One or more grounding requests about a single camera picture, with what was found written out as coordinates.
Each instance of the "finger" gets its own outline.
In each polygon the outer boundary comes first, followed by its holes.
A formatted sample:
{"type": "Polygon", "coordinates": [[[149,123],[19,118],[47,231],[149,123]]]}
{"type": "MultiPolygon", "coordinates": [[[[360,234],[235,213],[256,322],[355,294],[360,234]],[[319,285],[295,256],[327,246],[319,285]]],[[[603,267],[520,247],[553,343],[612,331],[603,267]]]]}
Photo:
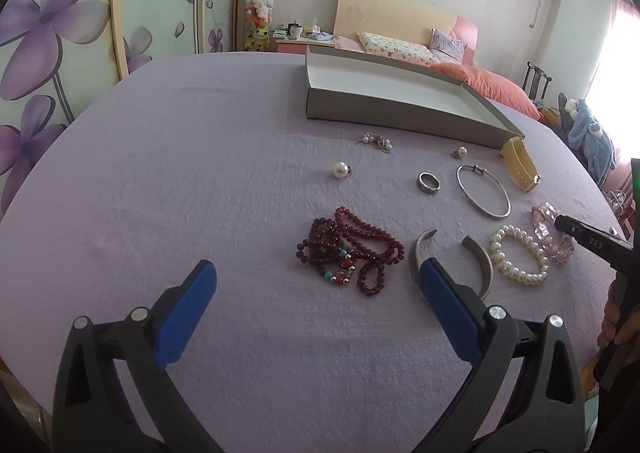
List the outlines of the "finger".
{"type": "Polygon", "coordinates": [[[598,336],[598,346],[600,348],[607,348],[609,346],[609,341],[602,334],[598,336]]]}
{"type": "Polygon", "coordinates": [[[620,328],[620,331],[616,334],[614,343],[617,345],[626,343],[633,336],[638,334],[638,332],[640,332],[640,312],[635,311],[629,316],[629,319],[624,325],[622,325],[622,328],[620,328]]]}
{"type": "Polygon", "coordinates": [[[607,304],[604,306],[605,318],[611,321],[614,325],[620,318],[620,309],[616,306],[612,299],[607,300],[607,304]]]}
{"type": "Polygon", "coordinates": [[[602,329],[602,336],[607,341],[612,341],[614,337],[616,337],[616,326],[608,319],[604,318],[602,320],[602,325],[600,326],[602,329]]]}

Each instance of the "blue gripper pad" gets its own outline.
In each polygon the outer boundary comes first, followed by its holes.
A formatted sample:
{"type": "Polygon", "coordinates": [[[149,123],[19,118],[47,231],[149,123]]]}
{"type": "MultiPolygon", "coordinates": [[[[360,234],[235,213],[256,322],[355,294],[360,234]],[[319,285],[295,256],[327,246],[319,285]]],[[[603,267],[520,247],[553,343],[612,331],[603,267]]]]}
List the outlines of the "blue gripper pad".
{"type": "Polygon", "coordinates": [[[420,266],[420,288],[458,357],[470,362],[475,368],[482,360],[484,329],[478,326],[452,285],[433,262],[438,263],[436,259],[430,258],[420,266]]]}
{"type": "Polygon", "coordinates": [[[202,260],[183,284],[182,295],[156,332],[156,361],[160,368],[165,369],[167,364],[180,359],[216,292],[217,282],[213,264],[202,260]]]}

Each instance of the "silver ring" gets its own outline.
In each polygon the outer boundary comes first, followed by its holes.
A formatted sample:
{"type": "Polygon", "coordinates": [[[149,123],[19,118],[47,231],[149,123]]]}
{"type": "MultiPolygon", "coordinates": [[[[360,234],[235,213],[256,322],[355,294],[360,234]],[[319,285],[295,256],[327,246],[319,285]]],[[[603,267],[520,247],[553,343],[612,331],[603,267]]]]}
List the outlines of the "silver ring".
{"type": "Polygon", "coordinates": [[[440,181],[435,175],[432,175],[431,173],[420,173],[420,176],[418,176],[418,187],[425,193],[434,195],[438,191],[440,191],[440,181]],[[425,179],[428,179],[429,182],[433,183],[434,185],[428,185],[425,179]]]}

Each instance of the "pearl pendant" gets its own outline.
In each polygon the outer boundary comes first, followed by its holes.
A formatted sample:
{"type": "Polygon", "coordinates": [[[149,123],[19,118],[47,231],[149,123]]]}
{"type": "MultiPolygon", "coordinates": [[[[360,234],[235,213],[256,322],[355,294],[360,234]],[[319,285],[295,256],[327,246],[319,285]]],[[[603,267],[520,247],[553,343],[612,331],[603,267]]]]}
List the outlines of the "pearl pendant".
{"type": "Polygon", "coordinates": [[[336,162],[333,166],[331,166],[331,175],[333,175],[335,178],[345,178],[350,173],[351,168],[344,162],[336,162]]]}

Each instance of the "clear cylinder container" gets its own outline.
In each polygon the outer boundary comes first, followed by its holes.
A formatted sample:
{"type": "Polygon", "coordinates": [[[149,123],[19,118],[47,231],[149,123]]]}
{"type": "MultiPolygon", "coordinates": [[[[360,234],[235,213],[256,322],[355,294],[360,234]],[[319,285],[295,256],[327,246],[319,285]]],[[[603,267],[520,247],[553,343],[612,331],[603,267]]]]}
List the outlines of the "clear cylinder container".
{"type": "Polygon", "coordinates": [[[244,0],[245,51],[269,51],[272,19],[273,0],[244,0]]]}

